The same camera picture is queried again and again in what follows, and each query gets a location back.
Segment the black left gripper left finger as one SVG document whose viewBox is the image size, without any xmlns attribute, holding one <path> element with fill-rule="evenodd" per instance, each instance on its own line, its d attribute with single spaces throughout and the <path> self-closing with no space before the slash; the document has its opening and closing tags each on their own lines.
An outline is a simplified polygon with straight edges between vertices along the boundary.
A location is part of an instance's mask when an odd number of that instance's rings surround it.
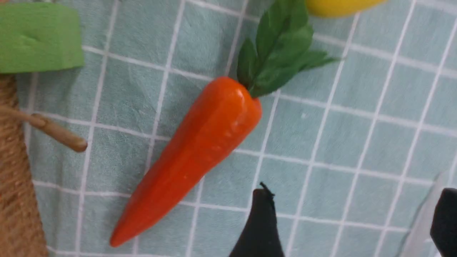
<svg viewBox="0 0 457 257">
<path fill-rule="evenodd" d="M 277 228 L 274 194 L 266 184 L 253 190 L 252 206 L 230 257 L 284 257 Z"/>
</svg>

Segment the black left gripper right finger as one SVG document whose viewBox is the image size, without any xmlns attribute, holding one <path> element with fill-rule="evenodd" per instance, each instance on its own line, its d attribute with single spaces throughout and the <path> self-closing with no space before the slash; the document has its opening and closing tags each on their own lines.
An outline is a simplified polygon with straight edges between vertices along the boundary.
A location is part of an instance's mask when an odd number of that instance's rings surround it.
<svg viewBox="0 0 457 257">
<path fill-rule="evenodd" d="M 457 189 L 444 188 L 441 192 L 430 236 L 442 257 L 457 256 Z"/>
</svg>

